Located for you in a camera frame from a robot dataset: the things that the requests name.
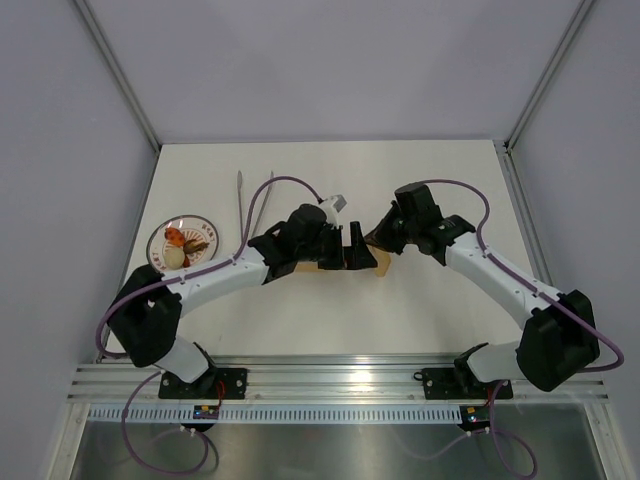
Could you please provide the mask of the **yellow lunch box lid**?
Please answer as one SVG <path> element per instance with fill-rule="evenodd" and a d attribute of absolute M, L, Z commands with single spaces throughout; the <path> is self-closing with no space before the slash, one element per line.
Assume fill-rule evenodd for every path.
<path fill-rule="evenodd" d="M 294 268 L 295 273 L 320 273 L 323 271 L 362 271 L 348 269 L 348 247 L 344 245 L 342 238 L 342 228 L 331 228 L 322 234 L 320 244 L 320 257 L 317 259 L 300 261 Z M 390 255 L 370 245 L 366 241 L 369 250 L 378 262 L 378 267 L 371 270 L 376 277 L 384 277 L 390 266 Z"/>

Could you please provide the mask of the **metal food tongs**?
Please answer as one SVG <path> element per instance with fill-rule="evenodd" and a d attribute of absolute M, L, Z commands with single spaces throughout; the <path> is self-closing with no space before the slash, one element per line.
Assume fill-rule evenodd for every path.
<path fill-rule="evenodd" d="M 268 201 L 272 194 L 273 185 L 269 184 L 264 191 L 259 193 L 255 198 L 253 207 L 249 207 L 249 212 L 245 212 L 244 198 L 244 176 L 241 170 L 236 175 L 236 197 L 238 205 L 238 220 L 241 236 L 247 235 L 248 239 L 253 238 L 260 227 L 265 215 Z"/>

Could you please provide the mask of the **round printed food plate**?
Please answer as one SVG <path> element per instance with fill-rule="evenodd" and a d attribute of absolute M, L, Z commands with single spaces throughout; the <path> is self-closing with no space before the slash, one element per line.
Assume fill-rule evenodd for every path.
<path fill-rule="evenodd" d="M 160 273 L 180 270 L 212 260 L 219 244 L 218 231 L 208 219 L 176 216 L 153 231 L 147 241 L 146 259 Z"/>

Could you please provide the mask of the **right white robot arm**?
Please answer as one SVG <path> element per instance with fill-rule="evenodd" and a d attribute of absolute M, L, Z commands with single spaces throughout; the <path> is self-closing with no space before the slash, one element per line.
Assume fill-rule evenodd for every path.
<path fill-rule="evenodd" d="M 600 356 L 590 300 L 578 290 L 562 293 L 493 253 L 481 229 L 459 215 L 446 217 L 429 187 L 398 188 L 380 223 L 380 245 L 401 253 L 414 245 L 466 277 L 500 305 L 521 330 L 519 340 L 473 347 L 454 362 L 454 384 L 476 396 L 489 383 L 524 379 L 550 392 Z"/>

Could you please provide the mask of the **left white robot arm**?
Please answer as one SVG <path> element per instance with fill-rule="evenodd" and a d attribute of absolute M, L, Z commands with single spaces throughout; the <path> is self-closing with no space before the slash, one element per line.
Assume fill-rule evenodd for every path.
<path fill-rule="evenodd" d="M 168 274 L 150 265 L 137 268 L 106 323 L 135 367 L 156 366 L 177 376 L 191 396 L 206 397 L 216 385 L 213 363 L 201 347 L 178 335 L 180 320 L 213 300 L 288 276 L 301 263 L 327 271 L 377 268 L 358 222 L 351 223 L 350 235 L 350 245 L 343 245 L 342 229 L 327 209 L 303 204 L 250 239 L 236 257 Z"/>

